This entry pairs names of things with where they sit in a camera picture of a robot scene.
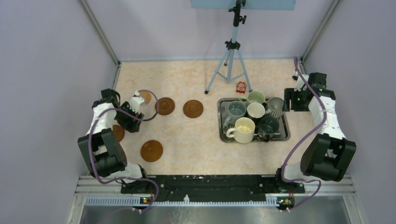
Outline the steel tray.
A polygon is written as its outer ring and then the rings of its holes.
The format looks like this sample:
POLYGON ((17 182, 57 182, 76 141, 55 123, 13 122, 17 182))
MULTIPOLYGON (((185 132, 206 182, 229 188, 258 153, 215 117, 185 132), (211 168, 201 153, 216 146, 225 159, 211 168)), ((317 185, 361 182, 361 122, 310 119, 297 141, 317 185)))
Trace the steel tray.
MULTIPOLYGON (((220 139, 224 142, 235 142, 234 138, 228 138, 226 136, 226 131, 229 128, 234 127, 232 124, 224 125, 224 121, 228 117, 228 106, 231 102, 238 101, 238 98, 221 98, 217 102, 217 109, 218 109, 218 121, 219 121, 219 136, 220 139)), ((278 119, 279 122, 279 129, 278 131, 268 140, 269 141, 287 141, 291 137, 291 132, 289 128, 289 124, 287 121, 286 114, 283 113, 281 117, 278 119)))

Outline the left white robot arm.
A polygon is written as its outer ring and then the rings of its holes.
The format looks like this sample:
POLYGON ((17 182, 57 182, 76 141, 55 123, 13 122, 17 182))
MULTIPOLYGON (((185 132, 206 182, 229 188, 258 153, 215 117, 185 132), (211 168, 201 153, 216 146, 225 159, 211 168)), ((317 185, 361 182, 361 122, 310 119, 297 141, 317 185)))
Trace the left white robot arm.
POLYGON ((93 118, 87 134, 78 139, 88 171, 93 177, 122 177, 132 183, 137 192, 144 193, 150 181, 142 166, 128 162, 113 126, 118 123, 123 130, 138 132, 144 118, 139 109, 146 101, 139 91, 124 103, 120 102, 120 94, 112 89, 102 90, 101 96, 92 105, 93 118))

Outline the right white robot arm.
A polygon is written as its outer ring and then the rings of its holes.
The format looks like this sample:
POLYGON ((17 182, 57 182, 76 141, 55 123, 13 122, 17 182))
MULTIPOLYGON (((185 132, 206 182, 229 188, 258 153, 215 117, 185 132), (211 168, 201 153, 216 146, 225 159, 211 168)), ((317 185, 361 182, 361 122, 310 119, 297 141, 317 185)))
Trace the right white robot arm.
POLYGON ((342 132, 335 111, 336 97, 326 88, 324 73, 293 75, 294 88, 284 90, 285 111, 310 112, 314 122, 312 142, 295 164, 285 163, 279 169, 280 176, 274 179, 279 192, 287 192, 293 182, 313 180, 339 182, 356 152, 356 144, 342 132))

